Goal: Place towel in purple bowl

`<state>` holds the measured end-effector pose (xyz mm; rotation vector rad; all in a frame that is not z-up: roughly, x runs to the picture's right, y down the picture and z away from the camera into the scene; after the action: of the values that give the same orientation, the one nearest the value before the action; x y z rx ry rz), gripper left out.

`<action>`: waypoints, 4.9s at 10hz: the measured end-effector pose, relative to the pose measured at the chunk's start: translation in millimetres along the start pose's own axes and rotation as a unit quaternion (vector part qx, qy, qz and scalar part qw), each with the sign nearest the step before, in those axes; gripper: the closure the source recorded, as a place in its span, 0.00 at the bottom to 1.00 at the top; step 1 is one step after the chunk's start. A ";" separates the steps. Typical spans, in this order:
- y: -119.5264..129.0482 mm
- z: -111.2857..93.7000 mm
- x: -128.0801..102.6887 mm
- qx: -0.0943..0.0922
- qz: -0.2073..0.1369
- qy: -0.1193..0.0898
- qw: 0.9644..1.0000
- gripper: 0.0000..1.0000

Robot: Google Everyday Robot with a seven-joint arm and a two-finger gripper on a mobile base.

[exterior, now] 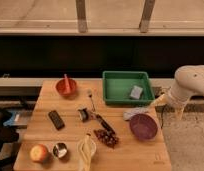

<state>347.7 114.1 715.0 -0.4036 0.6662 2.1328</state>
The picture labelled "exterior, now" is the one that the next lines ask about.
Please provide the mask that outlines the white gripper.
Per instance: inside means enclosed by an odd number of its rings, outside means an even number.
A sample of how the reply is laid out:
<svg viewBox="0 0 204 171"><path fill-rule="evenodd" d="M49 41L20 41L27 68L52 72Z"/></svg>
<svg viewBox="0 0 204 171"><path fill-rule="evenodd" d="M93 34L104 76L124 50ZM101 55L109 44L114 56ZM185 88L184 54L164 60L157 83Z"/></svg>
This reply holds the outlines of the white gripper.
<svg viewBox="0 0 204 171"><path fill-rule="evenodd" d="M181 120L183 116L184 107L186 106L188 101L189 101L189 98L184 96L183 94L172 93L171 91L168 91L165 95L162 94L157 99L155 99L150 104L150 106L151 107L163 106L167 102L168 105L176 108L175 109L176 119Z"/></svg>

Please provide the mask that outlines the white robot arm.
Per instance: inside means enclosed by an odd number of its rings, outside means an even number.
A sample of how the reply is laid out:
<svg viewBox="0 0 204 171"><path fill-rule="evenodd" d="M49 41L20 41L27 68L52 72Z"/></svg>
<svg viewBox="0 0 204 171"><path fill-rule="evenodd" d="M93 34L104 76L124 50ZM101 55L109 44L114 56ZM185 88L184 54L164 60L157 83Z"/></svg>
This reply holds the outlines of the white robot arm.
<svg viewBox="0 0 204 171"><path fill-rule="evenodd" d="M169 105L181 120L187 103L195 95L204 97L204 65L185 65L175 71L172 86L150 106Z"/></svg>

